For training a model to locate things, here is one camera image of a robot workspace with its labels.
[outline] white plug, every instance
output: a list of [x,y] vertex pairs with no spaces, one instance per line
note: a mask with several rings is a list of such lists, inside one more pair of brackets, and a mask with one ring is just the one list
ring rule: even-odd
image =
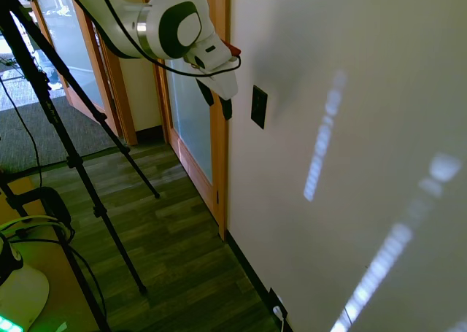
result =
[[284,315],[282,315],[282,310],[280,309],[280,306],[276,305],[274,308],[272,308],[272,312],[274,313],[274,315],[276,315],[279,320],[281,320],[282,322],[282,328],[281,328],[281,332],[284,331]]

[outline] door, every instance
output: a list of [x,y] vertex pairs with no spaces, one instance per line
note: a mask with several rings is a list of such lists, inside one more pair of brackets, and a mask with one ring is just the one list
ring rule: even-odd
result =
[[[107,124],[117,134],[115,113],[110,106],[110,88],[91,21],[73,0],[32,0],[32,6],[42,33],[97,110],[106,114]],[[68,102],[94,119],[62,77],[61,82]]]
[[[229,40],[230,0],[208,0],[210,17],[222,39]],[[167,61],[173,69],[186,72],[182,60]],[[161,102],[166,141],[198,189],[219,224],[222,239],[226,235],[228,124],[219,97],[209,107],[196,80],[155,66],[155,78]]]

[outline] green light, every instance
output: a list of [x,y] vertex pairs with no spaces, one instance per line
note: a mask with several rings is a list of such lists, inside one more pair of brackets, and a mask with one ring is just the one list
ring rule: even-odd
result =
[[23,329],[20,326],[12,323],[10,320],[0,316],[0,331],[23,332]]

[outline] white object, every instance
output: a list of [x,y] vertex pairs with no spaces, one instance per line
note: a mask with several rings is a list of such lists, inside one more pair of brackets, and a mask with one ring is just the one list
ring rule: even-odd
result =
[[[120,57],[142,57],[117,24],[106,0],[76,1],[107,35],[105,40],[114,52]],[[130,37],[147,56],[153,59],[184,57],[196,66],[195,74],[232,68],[231,51],[215,33],[207,0],[150,0],[147,4],[109,0],[109,3]],[[231,99],[238,90],[233,72],[199,79],[225,100]]]
[[[15,258],[20,258],[20,253],[11,248]],[[0,253],[3,249],[0,239]],[[47,277],[23,264],[21,269],[14,270],[0,286],[0,316],[27,331],[44,308],[48,296]]]
[[281,332],[284,331],[284,315],[282,315],[282,310],[280,309],[279,306],[275,306],[273,309],[272,309],[272,312],[274,313],[274,315],[276,315],[279,320],[282,322],[282,327],[281,327]]

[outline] black tripod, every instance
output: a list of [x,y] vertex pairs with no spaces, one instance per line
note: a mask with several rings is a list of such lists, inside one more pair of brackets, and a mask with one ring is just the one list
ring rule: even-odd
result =
[[[65,80],[71,85],[71,87],[76,91],[78,96],[81,98],[81,101],[92,113],[94,118],[101,124],[102,128],[110,136],[113,142],[117,145],[122,154],[126,157],[128,162],[133,166],[139,176],[143,179],[144,183],[148,188],[153,192],[156,198],[159,198],[158,192],[151,185],[149,180],[143,174],[141,169],[134,162],[133,158],[129,155],[129,148],[122,145],[120,140],[113,134],[110,127],[107,125],[105,120],[107,117],[100,113],[93,105],[91,100],[86,96],[83,89],[78,85],[77,81],[73,78],[70,71],[68,70],[65,63],[60,59],[57,52],[54,50],[53,46],[45,39],[42,35],[39,28],[36,27],[32,19],[30,18],[28,12],[23,8],[18,0],[0,0],[0,29],[6,39],[8,45],[13,51],[13,55],[16,57],[16,61],[20,65],[26,79],[31,83],[34,92],[39,99],[39,103],[44,110],[44,113],[47,116],[47,119],[51,124],[53,124],[55,130],[57,131],[60,140],[62,141],[65,150],[68,153],[67,164],[70,168],[76,168],[78,174],[81,177],[82,182],[84,183],[86,190],[89,193],[93,203],[94,203],[94,215],[96,217],[102,217],[110,236],[112,236],[115,244],[117,245],[120,254],[123,257],[126,265],[128,266],[131,275],[133,276],[136,284],[138,285],[139,290],[143,293],[146,291],[146,287],[143,285],[141,279],[139,278],[136,269],[131,262],[131,259],[128,256],[120,238],[118,237],[117,232],[115,231],[112,222],[107,215],[107,210],[99,198],[99,195],[96,192],[96,189],[93,187],[93,184],[82,164],[82,158],[74,148],[74,145],[66,132],[63,123],[61,122],[60,117],[58,116],[55,107],[53,106],[52,100],[50,99],[49,86],[47,85],[47,75],[44,72],[41,72],[36,68],[34,61],[26,47],[26,44],[23,41],[23,38],[20,35],[19,30],[16,28],[13,17],[10,12],[12,12],[16,18],[23,24],[26,31],[29,33],[31,38],[38,44],[39,48],[44,51],[45,55],[52,62],[57,71],[63,75]],[[20,202],[15,201],[16,196],[12,190],[9,188],[7,181],[3,179],[0,175],[0,188],[5,193],[9,205],[14,208],[22,217],[27,216],[23,205]]]

